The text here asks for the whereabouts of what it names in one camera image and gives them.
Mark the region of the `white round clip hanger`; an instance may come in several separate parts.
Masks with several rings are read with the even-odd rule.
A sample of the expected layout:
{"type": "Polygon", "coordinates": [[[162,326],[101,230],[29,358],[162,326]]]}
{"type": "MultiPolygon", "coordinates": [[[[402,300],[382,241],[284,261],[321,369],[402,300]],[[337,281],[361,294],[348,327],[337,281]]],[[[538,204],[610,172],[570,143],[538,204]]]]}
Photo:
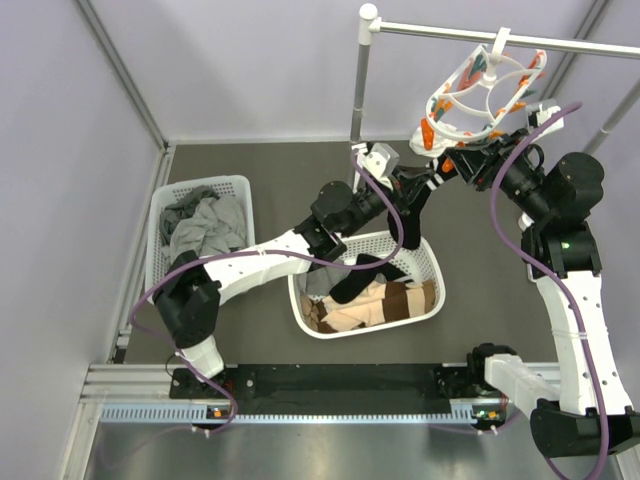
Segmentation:
{"type": "Polygon", "coordinates": [[[512,55],[506,46],[478,45],[430,95],[420,126],[429,126],[449,146],[495,137],[507,116],[526,106],[547,60],[543,49],[512,55]]]}

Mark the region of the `orange clothes peg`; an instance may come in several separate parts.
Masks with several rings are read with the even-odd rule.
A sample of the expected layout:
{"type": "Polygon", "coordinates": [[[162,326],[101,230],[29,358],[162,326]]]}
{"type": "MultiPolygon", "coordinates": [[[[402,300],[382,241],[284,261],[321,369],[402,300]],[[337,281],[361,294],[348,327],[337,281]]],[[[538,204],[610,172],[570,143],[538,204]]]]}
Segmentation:
{"type": "Polygon", "coordinates": [[[442,163],[442,172],[447,174],[455,170],[455,165],[450,158],[446,158],[442,163]]]}

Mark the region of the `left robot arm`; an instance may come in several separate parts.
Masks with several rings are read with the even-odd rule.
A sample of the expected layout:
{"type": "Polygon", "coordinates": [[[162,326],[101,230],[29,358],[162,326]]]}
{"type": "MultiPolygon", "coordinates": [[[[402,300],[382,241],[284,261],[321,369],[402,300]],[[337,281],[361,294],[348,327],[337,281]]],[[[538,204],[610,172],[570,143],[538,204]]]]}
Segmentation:
{"type": "Polygon", "coordinates": [[[414,249],[421,240],[419,213],[436,188],[429,167],[397,167],[384,182],[371,177],[357,192],[343,182],[325,185],[311,215],[281,236],[252,248],[200,257],[189,250],[149,290],[171,341],[192,371],[192,384],[205,396],[226,387],[225,364],[214,330],[228,300],[281,277],[322,267],[376,275],[390,260],[337,263],[346,250],[342,239],[387,213],[396,250],[414,249]]]}

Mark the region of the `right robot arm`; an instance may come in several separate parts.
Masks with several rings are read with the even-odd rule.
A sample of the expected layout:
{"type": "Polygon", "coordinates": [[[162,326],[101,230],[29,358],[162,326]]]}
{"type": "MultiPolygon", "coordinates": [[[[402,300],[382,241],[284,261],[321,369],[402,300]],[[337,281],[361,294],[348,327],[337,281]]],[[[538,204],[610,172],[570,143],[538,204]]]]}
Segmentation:
{"type": "Polygon", "coordinates": [[[604,191],[603,166],[582,152],[564,155],[545,171],[521,153],[499,171],[512,146],[450,148],[446,157],[469,185],[493,182],[531,220],[521,240],[533,258],[529,276],[551,323],[559,362],[554,387],[510,349],[483,344],[469,354],[466,380],[476,394],[496,389],[528,419],[534,443],[547,458],[610,455],[639,443],[639,413],[624,389],[613,358],[601,301],[602,263],[587,218],[604,191]]]}

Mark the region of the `black sock with white stripes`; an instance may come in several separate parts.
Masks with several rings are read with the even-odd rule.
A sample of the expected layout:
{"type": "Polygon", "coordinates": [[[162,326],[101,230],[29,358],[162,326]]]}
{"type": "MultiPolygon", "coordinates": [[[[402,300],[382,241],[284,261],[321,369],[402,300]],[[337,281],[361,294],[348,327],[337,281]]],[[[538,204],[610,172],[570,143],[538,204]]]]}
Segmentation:
{"type": "Polygon", "coordinates": [[[400,213],[404,232],[402,247],[416,250],[421,244],[420,215],[431,194],[457,175],[454,164],[445,155],[427,162],[425,167],[397,166],[393,170],[398,187],[400,213]]]}

